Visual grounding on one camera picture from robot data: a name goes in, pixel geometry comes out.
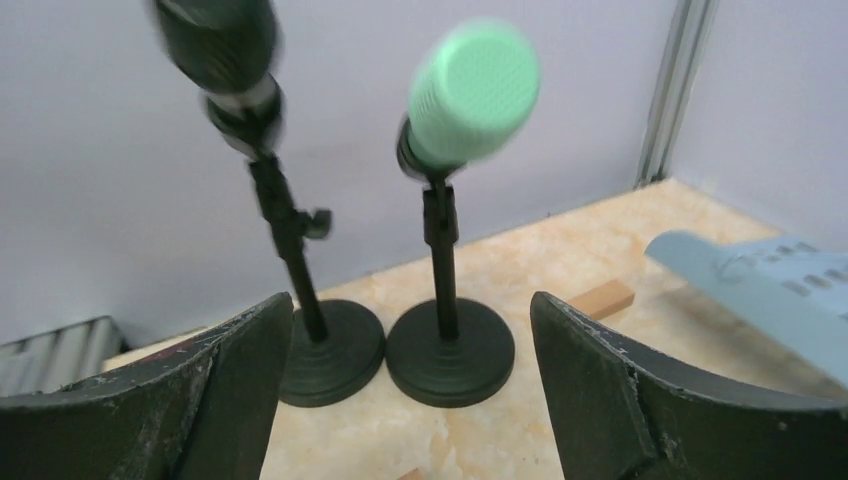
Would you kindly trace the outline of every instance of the metal vent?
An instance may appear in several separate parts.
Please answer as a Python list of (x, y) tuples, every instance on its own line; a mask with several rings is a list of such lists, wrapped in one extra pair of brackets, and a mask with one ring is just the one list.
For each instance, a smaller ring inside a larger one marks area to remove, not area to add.
[(0, 397), (55, 392), (96, 375), (120, 352), (122, 338), (111, 317), (99, 317), (0, 346)]

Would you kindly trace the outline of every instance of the microphone clip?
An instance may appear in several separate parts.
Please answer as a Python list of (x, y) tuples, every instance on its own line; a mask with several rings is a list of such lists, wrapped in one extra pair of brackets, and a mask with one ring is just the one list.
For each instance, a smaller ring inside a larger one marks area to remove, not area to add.
[(404, 175), (407, 177), (431, 185), (446, 182), (448, 177), (461, 170), (460, 168), (452, 168), (448, 170), (433, 170), (421, 164), (412, 153), (409, 146), (409, 135), (412, 133), (412, 126), (409, 122), (409, 117), (404, 116), (401, 123), (400, 132), (398, 133), (396, 156), (398, 166)]
[(258, 155), (248, 163), (262, 216), (271, 226), (277, 255), (287, 264), (303, 252), (303, 239), (323, 240), (333, 224), (332, 211), (319, 208), (309, 213), (296, 208), (276, 155)]

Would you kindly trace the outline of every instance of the microphone stand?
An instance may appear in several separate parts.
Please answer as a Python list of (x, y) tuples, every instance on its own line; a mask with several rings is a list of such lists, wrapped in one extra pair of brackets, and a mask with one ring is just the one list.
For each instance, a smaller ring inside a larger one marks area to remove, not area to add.
[(267, 146), (279, 136), (283, 123), (283, 94), (276, 82), (275, 89), (270, 106), (262, 111), (234, 115), (207, 100), (207, 114), (227, 142), (249, 156), (262, 216), (300, 303), (280, 400), (297, 407), (321, 407), (353, 395), (374, 377), (386, 339), (379, 319), (364, 306), (348, 300), (319, 301), (315, 294), (304, 238), (326, 238), (332, 214), (326, 209), (310, 214), (295, 207), (277, 156)]
[(473, 405), (494, 395), (512, 373), (515, 341), (491, 308), (457, 298), (454, 245), (459, 227), (454, 171), (433, 172), (419, 165), (407, 142), (409, 121), (398, 141), (398, 162), (410, 176), (425, 180), (424, 241), (430, 247), (435, 299), (401, 315), (389, 332), (386, 365), (407, 396), (441, 408)]

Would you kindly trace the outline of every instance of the microphone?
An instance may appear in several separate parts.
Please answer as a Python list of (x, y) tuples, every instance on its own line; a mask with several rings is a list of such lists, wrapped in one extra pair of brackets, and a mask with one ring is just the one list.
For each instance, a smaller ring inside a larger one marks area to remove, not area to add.
[(285, 99), (270, 73), (282, 40), (271, 1), (151, 2), (172, 62), (204, 91), (206, 114), (227, 143), (249, 158), (262, 216), (300, 303), (280, 400), (299, 407), (339, 402), (377, 373), (385, 333), (366, 307), (316, 297), (304, 237), (326, 238), (332, 217), (327, 209), (308, 213), (295, 207), (273, 152)]
[(421, 403), (473, 405), (494, 395), (512, 373), (515, 341), (509, 327), (489, 307), (456, 296), (453, 247), (459, 228), (447, 180), (506, 145), (532, 113), (539, 85), (532, 45), (497, 20), (451, 32), (413, 82), (396, 154), (404, 174), (427, 183), (424, 240), (436, 295), (395, 323), (386, 365), (398, 388)]
[(206, 113), (234, 149), (267, 152), (285, 99), (270, 70), (282, 41), (270, 0), (153, 0), (171, 61), (205, 92)]
[(451, 32), (413, 82), (398, 135), (401, 170), (426, 179), (500, 150), (530, 117), (539, 76), (533, 46), (510, 25), (484, 20)]

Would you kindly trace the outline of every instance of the wooden block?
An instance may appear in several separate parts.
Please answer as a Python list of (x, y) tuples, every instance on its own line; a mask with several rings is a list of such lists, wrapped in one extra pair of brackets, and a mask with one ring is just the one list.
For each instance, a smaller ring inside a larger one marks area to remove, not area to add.
[(406, 475), (398, 478), (398, 480), (424, 480), (424, 475), (417, 468)]
[(632, 305), (635, 296), (630, 287), (612, 280), (572, 298), (568, 304), (599, 322)]

